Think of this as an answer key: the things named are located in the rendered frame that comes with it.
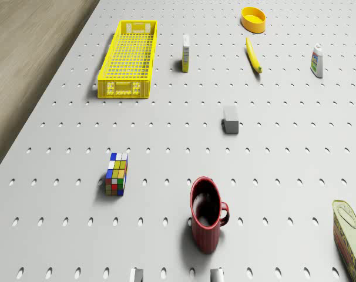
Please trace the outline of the white and yellow carton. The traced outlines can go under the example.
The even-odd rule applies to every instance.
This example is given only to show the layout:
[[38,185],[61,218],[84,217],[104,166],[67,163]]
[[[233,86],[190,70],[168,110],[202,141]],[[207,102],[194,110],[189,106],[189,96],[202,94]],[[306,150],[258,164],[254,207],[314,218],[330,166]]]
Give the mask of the white and yellow carton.
[[190,39],[188,34],[183,34],[183,46],[182,46],[182,71],[188,72],[189,70],[189,50]]

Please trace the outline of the small white bottle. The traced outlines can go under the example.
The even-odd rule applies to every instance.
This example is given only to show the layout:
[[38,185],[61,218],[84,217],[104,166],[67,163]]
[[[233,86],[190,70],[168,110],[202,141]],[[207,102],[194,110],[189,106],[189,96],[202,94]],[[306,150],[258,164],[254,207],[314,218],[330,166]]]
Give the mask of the small white bottle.
[[319,43],[315,44],[311,57],[310,69],[313,72],[313,74],[315,74],[316,77],[323,78],[323,69],[324,69],[323,49],[321,44]]

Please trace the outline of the red mug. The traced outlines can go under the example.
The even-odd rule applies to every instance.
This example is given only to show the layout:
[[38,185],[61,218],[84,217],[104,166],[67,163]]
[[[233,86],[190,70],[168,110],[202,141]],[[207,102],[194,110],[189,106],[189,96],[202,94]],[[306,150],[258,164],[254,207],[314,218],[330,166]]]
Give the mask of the red mug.
[[211,178],[202,176],[193,183],[190,210],[195,243],[206,254],[214,252],[219,242],[220,228],[228,223],[230,212]]

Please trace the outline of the yellow bowl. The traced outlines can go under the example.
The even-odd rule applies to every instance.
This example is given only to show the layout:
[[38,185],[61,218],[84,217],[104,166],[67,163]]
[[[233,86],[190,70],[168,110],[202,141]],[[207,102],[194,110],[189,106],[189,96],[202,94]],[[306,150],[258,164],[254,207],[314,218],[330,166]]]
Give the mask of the yellow bowl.
[[263,33],[266,30],[266,16],[255,7],[244,7],[241,10],[241,23],[252,33]]

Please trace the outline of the grey cube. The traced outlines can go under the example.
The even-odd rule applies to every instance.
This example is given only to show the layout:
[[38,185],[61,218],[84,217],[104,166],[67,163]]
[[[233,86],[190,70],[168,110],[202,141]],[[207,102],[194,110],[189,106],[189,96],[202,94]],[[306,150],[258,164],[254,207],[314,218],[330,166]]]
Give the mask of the grey cube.
[[235,106],[224,107],[222,124],[226,134],[239,133],[239,117]]

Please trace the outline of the yellow basket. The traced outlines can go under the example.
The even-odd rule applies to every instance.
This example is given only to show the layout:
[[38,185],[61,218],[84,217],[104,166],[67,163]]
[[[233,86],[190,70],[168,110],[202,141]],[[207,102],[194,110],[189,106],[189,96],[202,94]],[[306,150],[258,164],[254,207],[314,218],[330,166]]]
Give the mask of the yellow basket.
[[120,21],[98,75],[98,98],[148,98],[156,41],[156,20]]

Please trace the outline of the flat-sided can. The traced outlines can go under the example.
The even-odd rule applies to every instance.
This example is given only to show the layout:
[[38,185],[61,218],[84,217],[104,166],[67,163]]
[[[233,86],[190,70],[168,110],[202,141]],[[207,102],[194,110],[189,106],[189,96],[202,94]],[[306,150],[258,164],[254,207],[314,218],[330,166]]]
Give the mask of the flat-sided can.
[[334,241],[353,282],[356,282],[356,215],[344,200],[332,203]]

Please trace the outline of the puzzle cube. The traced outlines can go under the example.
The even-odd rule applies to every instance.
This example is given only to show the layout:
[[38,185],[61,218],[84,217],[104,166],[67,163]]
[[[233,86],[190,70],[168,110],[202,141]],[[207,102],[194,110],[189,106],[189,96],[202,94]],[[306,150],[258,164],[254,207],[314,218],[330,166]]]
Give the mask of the puzzle cube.
[[127,153],[111,153],[105,177],[107,196],[123,196],[127,179]]

